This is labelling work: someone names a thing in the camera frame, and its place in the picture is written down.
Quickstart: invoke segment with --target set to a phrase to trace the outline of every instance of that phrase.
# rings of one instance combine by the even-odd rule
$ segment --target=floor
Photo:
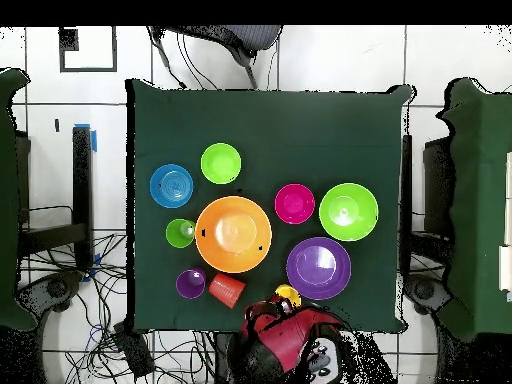
[[[111,67],[111,28],[78,27],[78,33],[79,51],[65,53],[66,66]],[[162,88],[177,87],[144,27],[117,27],[116,33],[117,72],[77,73],[60,72],[57,28],[0,28],[0,68],[24,69],[31,80],[26,89],[16,93],[12,106],[17,127],[28,131],[32,140],[31,207],[72,204],[71,129],[74,124],[89,123],[97,131],[97,151],[93,153],[97,238],[125,234],[124,80],[140,78]],[[173,33],[163,40],[171,68],[189,88],[197,89],[199,84],[185,66],[176,41]],[[219,88],[249,88],[244,69],[226,49],[189,37],[185,42],[195,67]],[[386,91],[397,84],[413,85],[417,90],[409,123],[414,146],[413,210],[421,213],[423,145],[448,135],[446,125],[435,117],[444,104],[444,89],[454,78],[474,77],[489,91],[507,90],[512,84],[511,48],[512,29],[504,26],[285,26],[279,55],[274,55],[276,46],[261,52],[254,75],[261,90],[276,89],[278,65],[279,89],[283,91],[367,92]],[[202,84],[212,88],[205,80]],[[31,213],[34,228],[68,222],[66,209]],[[413,216],[414,229],[421,230],[422,225],[422,216]],[[122,242],[109,254],[108,263],[123,266],[125,251]],[[45,272],[37,270],[33,260],[26,261],[25,266],[30,270],[23,273],[24,284]],[[126,314],[126,281],[120,280],[115,287],[118,294],[112,293],[108,302],[113,322],[118,322]],[[79,293],[94,320],[98,314],[94,287],[81,283]],[[397,309],[401,306],[407,330],[399,335],[376,334],[375,339],[400,384],[431,384],[437,360],[434,325],[429,317],[416,314],[407,299],[400,303]],[[76,360],[87,350],[90,326],[84,312],[84,305],[74,298],[70,309],[50,315],[43,343],[50,384],[64,384],[66,380],[71,364],[65,352]],[[147,337],[162,369],[183,371],[201,363],[196,352],[190,353],[191,343],[166,353],[193,340],[191,332],[154,332]],[[193,374],[182,375],[190,381]],[[195,377],[200,383],[206,382],[205,375]],[[119,384],[157,384],[157,380],[158,384],[177,384],[162,372],[149,376],[147,382],[139,379],[135,383],[132,376],[123,377]],[[113,383],[98,379],[91,384]]]

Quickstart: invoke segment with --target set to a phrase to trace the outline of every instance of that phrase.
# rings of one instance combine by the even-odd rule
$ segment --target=lime green bowl
[[[165,229],[165,238],[172,247],[187,247],[194,241],[196,225],[187,219],[173,219]]]
[[[379,218],[377,200],[367,188],[353,183],[331,188],[320,203],[320,222],[331,237],[356,241],[375,228]]]
[[[238,176],[240,169],[242,169],[240,154],[229,144],[212,144],[201,156],[201,171],[212,183],[230,183]]]

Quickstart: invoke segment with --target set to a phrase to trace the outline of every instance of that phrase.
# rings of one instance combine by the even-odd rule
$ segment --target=pink bowl
[[[315,197],[302,184],[288,184],[277,193],[274,206],[282,221],[301,224],[315,211]]]

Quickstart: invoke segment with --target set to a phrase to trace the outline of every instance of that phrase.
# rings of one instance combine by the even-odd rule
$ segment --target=dark green tablecloth
[[[164,91],[133,80],[135,96],[135,327],[238,330],[246,306],[270,296],[287,282],[286,258],[298,242],[327,236],[318,205],[327,190],[342,182],[369,188],[379,202],[379,221],[365,239],[343,243],[352,260],[352,278],[338,296],[324,302],[350,324],[366,331],[398,332],[395,318],[398,186],[401,108],[408,86],[389,94]],[[201,174],[200,157],[215,142],[235,146],[242,171],[227,185]],[[149,193],[159,166],[185,167],[194,193],[181,208],[165,209]],[[287,225],[276,216],[274,196],[287,183],[307,185],[317,202],[304,224]],[[182,299],[177,275],[202,266],[208,281],[216,271],[195,244],[172,248],[165,227],[174,218],[196,220],[211,201],[245,196],[257,202],[272,225],[272,245],[255,269],[234,275],[247,286],[233,310],[207,290]]]
[[[12,97],[28,82],[17,69],[0,68],[0,325],[32,330],[37,321],[15,300],[18,272],[20,196]]]
[[[442,118],[451,126],[456,184],[450,217],[455,250],[439,312],[456,337],[512,334],[512,304],[499,290],[499,249],[505,234],[506,160],[512,151],[512,95],[490,94],[462,78],[448,88]]]

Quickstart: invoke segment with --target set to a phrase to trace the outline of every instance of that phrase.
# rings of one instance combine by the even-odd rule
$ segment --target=yellow object
[[[295,308],[299,308],[301,304],[301,298],[299,292],[288,284],[281,284],[277,289],[276,293],[279,296],[287,298]]]
[[[196,244],[203,259],[222,272],[245,272],[270,249],[267,215],[253,201],[229,196],[210,203],[196,223]]]

